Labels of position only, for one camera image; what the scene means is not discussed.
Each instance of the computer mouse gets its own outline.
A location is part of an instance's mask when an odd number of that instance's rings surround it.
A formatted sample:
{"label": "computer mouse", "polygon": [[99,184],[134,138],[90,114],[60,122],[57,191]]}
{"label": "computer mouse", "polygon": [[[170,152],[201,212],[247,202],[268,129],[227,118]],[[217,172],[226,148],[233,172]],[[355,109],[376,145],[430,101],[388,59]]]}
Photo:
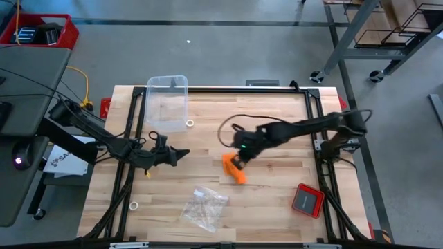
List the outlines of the computer mouse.
{"label": "computer mouse", "polygon": [[28,169],[34,161],[32,140],[18,142],[12,149],[12,163],[19,170]]}

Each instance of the clear plastic bin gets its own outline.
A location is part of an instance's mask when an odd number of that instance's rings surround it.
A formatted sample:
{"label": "clear plastic bin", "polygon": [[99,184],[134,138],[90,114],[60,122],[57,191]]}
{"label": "clear plastic bin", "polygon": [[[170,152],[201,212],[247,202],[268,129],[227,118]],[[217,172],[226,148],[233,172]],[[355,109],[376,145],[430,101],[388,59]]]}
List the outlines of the clear plastic bin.
{"label": "clear plastic bin", "polygon": [[188,79],[182,75],[152,77],[147,81],[145,121],[158,132],[186,130]]}

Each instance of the orange object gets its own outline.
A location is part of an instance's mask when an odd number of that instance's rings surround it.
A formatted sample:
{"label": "orange object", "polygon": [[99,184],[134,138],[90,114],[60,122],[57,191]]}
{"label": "orange object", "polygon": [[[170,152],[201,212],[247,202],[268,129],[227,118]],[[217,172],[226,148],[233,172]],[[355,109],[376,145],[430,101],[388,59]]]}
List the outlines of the orange object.
{"label": "orange object", "polygon": [[232,176],[237,184],[245,184],[246,176],[242,170],[238,168],[231,162],[231,159],[238,156],[235,152],[223,155],[223,170],[225,175]]}

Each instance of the caster wheel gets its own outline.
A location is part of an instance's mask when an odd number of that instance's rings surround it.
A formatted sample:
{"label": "caster wheel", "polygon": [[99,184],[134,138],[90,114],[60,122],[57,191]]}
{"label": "caster wheel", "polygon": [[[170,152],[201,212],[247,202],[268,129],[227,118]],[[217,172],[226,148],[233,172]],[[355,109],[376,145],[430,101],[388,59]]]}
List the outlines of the caster wheel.
{"label": "caster wheel", "polygon": [[311,73],[311,77],[309,77],[309,79],[312,82],[320,84],[325,79],[325,74],[320,71],[314,71]]}
{"label": "caster wheel", "polygon": [[371,81],[372,83],[380,83],[384,79],[384,77],[385,74],[382,71],[375,70],[369,74],[368,80]]}
{"label": "caster wheel", "polygon": [[46,211],[43,210],[43,209],[41,209],[41,208],[39,208],[39,209],[37,210],[37,212],[33,215],[33,220],[35,220],[35,221],[39,221],[39,220],[43,219],[43,217],[44,217],[45,215],[46,215]]}

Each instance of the white tape roll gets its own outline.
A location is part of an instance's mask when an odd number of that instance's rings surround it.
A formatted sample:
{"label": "white tape roll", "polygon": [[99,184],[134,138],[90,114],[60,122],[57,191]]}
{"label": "white tape roll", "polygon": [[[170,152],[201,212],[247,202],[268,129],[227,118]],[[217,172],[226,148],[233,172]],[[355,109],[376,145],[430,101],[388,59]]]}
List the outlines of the white tape roll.
{"label": "white tape roll", "polygon": [[131,202],[131,203],[129,204],[129,209],[130,209],[131,211],[137,210],[137,208],[138,208],[138,203],[137,203],[137,202],[133,201],[133,202]]}
{"label": "white tape roll", "polygon": [[194,126],[194,120],[188,120],[188,121],[186,121],[186,126],[187,126],[187,127],[193,127],[193,126]]}

